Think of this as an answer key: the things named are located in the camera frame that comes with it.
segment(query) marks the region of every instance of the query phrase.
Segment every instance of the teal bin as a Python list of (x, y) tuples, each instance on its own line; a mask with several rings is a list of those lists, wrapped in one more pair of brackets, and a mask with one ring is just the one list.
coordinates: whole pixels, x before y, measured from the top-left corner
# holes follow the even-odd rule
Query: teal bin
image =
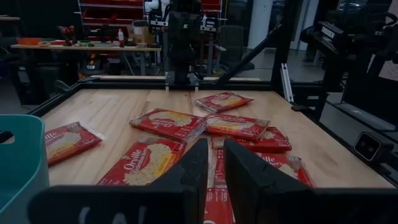
[(50, 185), (44, 122), (31, 115), (0, 115), (0, 130), (15, 137), (0, 144), (0, 223), (29, 223), (29, 200)]

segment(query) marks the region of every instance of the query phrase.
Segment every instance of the workbench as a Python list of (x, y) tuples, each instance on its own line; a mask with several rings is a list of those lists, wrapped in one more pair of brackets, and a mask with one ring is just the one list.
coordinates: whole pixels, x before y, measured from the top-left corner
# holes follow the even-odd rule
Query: workbench
[[(97, 184), (141, 134), (151, 135), (132, 128), (129, 120), (154, 108), (206, 116), (209, 112), (193, 101), (224, 91), (165, 91), (132, 86), (130, 89), (117, 89), (115, 82), (113, 80), (109, 88), (105, 88), (104, 83), (77, 83), (86, 87), (58, 95), (32, 112), (45, 121), (46, 131), (79, 121), (105, 136), (100, 145), (51, 167), (51, 185)], [(254, 101), (224, 113), (270, 120), (271, 126), (277, 127), (288, 137), (292, 145), (291, 154), (302, 158), (317, 187), (393, 187), (306, 116), (291, 110), (291, 104), (276, 92), (237, 92), (254, 98)], [(199, 138), (208, 138), (210, 143), (206, 133)], [(186, 151), (193, 143), (187, 145)]]
[(125, 46), (125, 47), (83, 47), (83, 46), (63, 46), (63, 45), (50, 45), (47, 47), (41, 47), (39, 45), (21, 45), (15, 44), (12, 45), (11, 48), (13, 49), (31, 49), (31, 50), (87, 50), (87, 51), (112, 51), (112, 52), (122, 52), (123, 57), (126, 60), (126, 63), (129, 65), (130, 71), (132, 74), (132, 68), (127, 61), (126, 52), (139, 52), (140, 53), (140, 68), (141, 68), (141, 75), (145, 75), (145, 52), (159, 52), (162, 48), (149, 48), (149, 47), (135, 47), (135, 46)]

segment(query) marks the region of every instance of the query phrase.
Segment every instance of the wooden table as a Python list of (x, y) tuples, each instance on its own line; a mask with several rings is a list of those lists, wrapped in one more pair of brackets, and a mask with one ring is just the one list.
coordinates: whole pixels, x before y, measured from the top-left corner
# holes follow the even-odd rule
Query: wooden table
[[(141, 68), (141, 75), (145, 75), (145, 52), (158, 52), (161, 51), (162, 48), (149, 48), (149, 47), (134, 47), (134, 46), (125, 46), (125, 47), (82, 47), (82, 46), (63, 46), (63, 45), (50, 45), (48, 47), (41, 47), (38, 45), (21, 45), (15, 44), (11, 45), (11, 48), (14, 49), (32, 49), (32, 50), (89, 50), (89, 51), (113, 51), (113, 52), (139, 52), (140, 53), (140, 68)], [(123, 54), (124, 59), (126, 60), (127, 64), (129, 65), (130, 72), (132, 72), (131, 66)]]
[[(208, 112), (193, 101), (220, 92), (80, 90), (42, 117), (45, 128), (48, 131), (80, 121), (104, 134), (105, 140), (101, 145), (51, 167), (51, 185), (96, 184), (141, 134), (149, 134), (130, 127), (130, 119), (154, 108), (206, 116)], [(393, 187), (302, 113), (292, 111), (291, 105), (277, 93), (237, 92), (255, 100), (225, 113), (271, 120), (271, 126), (289, 137), (293, 147), (291, 153), (302, 158), (317, 187)]]

